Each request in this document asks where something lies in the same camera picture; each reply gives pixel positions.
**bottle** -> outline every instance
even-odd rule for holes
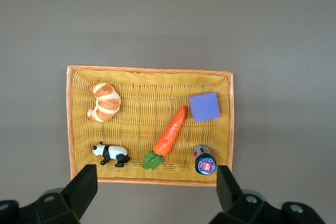
[[[202,175],[210,175],[216,171],[217,163],[206,145],[198,145],[194,149],[195,169]]]

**basket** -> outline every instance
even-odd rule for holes
[[[120,111],[110,121],[94,122],[87,110],[95,107],[89,87],[111,84],[121,97]],[[216,92],[221,116],[195,122],[188,110],[171,152],[155,170],[143,169],[143,155],[183,105],[188,96]],[[106,66],[68,66],[67,120],[71,178],[87,164],[97,165],[99,182],[216,186],[216,172],[195,170],[193,149],[207,145],[218,165],[232,168],[234,144],[233,74],[224,71],[149,69]],[[131,160],[115,167],[111,160],[100,165],[92,147],[99,142],[128,150]]]

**carrot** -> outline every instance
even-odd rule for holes
[[[153,151],[144,155],[144,160],[142,162],[142,167],[144,169],[151,168],[154,170],[162,163],[163,157],[172,150],[177,134],[184,123],[186,112],[186,106],[182,106],[167,129],[154,144]]]

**toy panda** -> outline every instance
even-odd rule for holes
[[[102,142],[99,145],[93,146],[92,152],[95,155],[102,155],[104,159],[100,162],[101,165],[106,164],[111,159],[116,159],[116,167],[124,167],[124,163],[127,163],[130,160],[130,157],[127,155],[127,150],[121,146],[113,145],[103,145]]]

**toy croissant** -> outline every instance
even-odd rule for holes
[[[120,96],[107,83],[96,83],[89,88],[96,96],[96,106],[88,110],[88,117],[97,122],[110,120],[119,111]]]

